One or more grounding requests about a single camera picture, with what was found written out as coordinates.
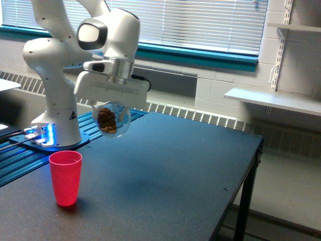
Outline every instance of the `table leg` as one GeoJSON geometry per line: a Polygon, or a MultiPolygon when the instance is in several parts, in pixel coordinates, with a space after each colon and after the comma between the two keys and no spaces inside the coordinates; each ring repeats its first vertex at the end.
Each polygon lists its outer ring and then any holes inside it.
{"type": "Polygon", "coordinates": [[[244,237],[246,221],[250,209],[254,180],[256,175],[257,161],[258,155],[256,155],[255,162],[253,163],[251,170],[243,183],[239,214],[237,217],[237,223],[234,233],[234,241],[241,241],[244,237]]]}

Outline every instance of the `clear plastic container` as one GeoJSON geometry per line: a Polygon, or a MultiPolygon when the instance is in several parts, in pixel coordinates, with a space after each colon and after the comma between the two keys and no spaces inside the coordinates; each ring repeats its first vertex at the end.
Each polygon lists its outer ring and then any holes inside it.
{"type": "Polygon", "coordinates": [[[128,130],[131,115],[127,106],[118,101],[109,101],[93,108],[92,117],[104,136],[120,137],[128,130]]]}

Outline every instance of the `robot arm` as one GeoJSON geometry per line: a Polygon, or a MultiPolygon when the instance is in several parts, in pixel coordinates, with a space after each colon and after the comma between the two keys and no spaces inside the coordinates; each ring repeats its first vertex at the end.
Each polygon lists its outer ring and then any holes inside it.
{"type": "Polygon", "coordinates": [[[92,18],[102,16],[110,12],[105,0],[77,0],[90,14],[92,18]]]}
{"type": "Polygon", "coordinates": [[[32,126],[50,130],[48,138],[36,140],[43,147],[80,142],[75,95],[93,102],[120,101],[141,108],[146,101],[149,83],[130,80],[139,19],[125,10],[109,11],[104,0],[78,2],[91,18],[82,22],[76,34],[63,0],[32,0],[37,23],[52,35],[28,41],[24,47],[26,63],[39,74],[46,90],[46,111],[32,121],[32,126]],[[103,60],[90,61],[93,53],[103,60]],[[84,62],[85,71],[78,76],[76,85],[65,78],[64,68],[79,67],[84,62]]]}
{"type": "Polygon", "coordinates": [[[70,146],[80,142],[75,84],[64,76],[64,68],[82,66],[92,54],[81,49],[68,20],[63,0],[32,0],[37,23],[52,35],[26,42],[24,59],[39,74],[46,91],[46,111],[32,126],[48,127],[51,138],[36,140],[43,147],[70,146]]]}
{"type": "Polygon", "coordinates": [[[103,57],[84,63],[74,93],[93,102],[119,101],[143,108],[149,83],[131,80],[140,21],[125,10],[113,9],[84,20],[77,32],[79,46],[103,57]]]}

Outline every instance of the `red plastic cup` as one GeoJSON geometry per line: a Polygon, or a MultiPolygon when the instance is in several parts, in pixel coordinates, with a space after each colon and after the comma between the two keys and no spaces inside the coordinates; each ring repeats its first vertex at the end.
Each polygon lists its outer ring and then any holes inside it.
{"type": "Polygon", "coordinates": [[[60,151],[49,157],[52,185],[59,206],[70,206],[77,200],[82,156],[74,151],[60,151]]]}

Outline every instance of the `shelf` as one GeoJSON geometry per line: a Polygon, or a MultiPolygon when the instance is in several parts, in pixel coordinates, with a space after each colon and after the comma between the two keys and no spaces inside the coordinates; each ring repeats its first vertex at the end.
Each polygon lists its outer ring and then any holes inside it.
{"type": "Polygon", "coordinates": [[[15,88],[19,88],[19,87],[21,87],[21,85],[19,85],[18,83],[4,80],[4,79],[0,79],[0,91],[4,91],[4,90],[8,90],[8,89],[15,89],[15,88]]]}
{"type": "Polygon", "coordinates": [[[318,27],[309,27],[309,26],[292,25],[292,24],[267,24],[267,25],[268,27],[276,27],[280,29],[290,29],[290,30],[296,30],[296,31],[321,33],[321,28],[318,28],[318,27]]]}
{"type": "Polygon", "coordinates": [[[321,99],[308,98],[296,94],[272,92],[250,87],[237,87],[227,92],[224,97],[252,104],[321,116],[321,99]]]}

